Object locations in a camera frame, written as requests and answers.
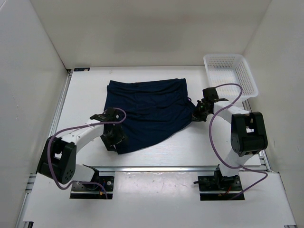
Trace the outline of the navy blue shorts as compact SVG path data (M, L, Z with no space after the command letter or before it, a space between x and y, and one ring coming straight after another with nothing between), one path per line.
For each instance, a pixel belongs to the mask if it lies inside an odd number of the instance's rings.
M118 154L161 143L187 127L195 109L184 78L137 83L111 80L104 107L126 112L121 126L127 139L116 145Z

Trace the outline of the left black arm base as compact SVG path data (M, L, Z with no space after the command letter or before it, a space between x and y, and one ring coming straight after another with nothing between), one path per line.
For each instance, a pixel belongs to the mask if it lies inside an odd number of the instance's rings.
M114 172L100 172L96 184L73 183L70 191L71 199L112 200L114 195Z

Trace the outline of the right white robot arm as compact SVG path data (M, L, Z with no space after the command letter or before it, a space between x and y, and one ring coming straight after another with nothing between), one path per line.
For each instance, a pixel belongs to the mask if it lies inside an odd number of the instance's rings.
M209 123L209 140L211 147L220 160L219 175L213 178L214 186L219 190L226 189L230 183L230 177L238 175L239 170L244 168L245 163L254 155L268 146L266 128L263 115L260 112L249 112L235 106L241 98L243 89L239 95L230 102L228 99L219 98L216 87L203 89L203 98L192 114L192 121L205 122L208 115L212 118ZM213 142L212 126L216 117L227 121L231 126L230 144L231 150L223 159Z

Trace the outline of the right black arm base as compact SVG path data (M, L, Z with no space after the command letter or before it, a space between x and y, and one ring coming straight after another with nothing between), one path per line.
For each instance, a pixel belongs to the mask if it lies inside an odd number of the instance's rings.
M199 187L200 201L244 200L244 193L239 175L222 176L220 170L213 175L201 175L193 182Z

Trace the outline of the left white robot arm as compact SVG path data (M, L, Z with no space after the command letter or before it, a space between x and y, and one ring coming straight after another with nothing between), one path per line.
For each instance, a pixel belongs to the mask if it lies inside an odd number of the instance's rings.
M97 170L76 162L77 153L96 138L100 138L108 151L117 151L127 141L122 123L126 112L120 108L107 108L92 115L84 125L70 127L50 136L38 162L37 172L51 178L60 188L74 181L89 190L98 188Z

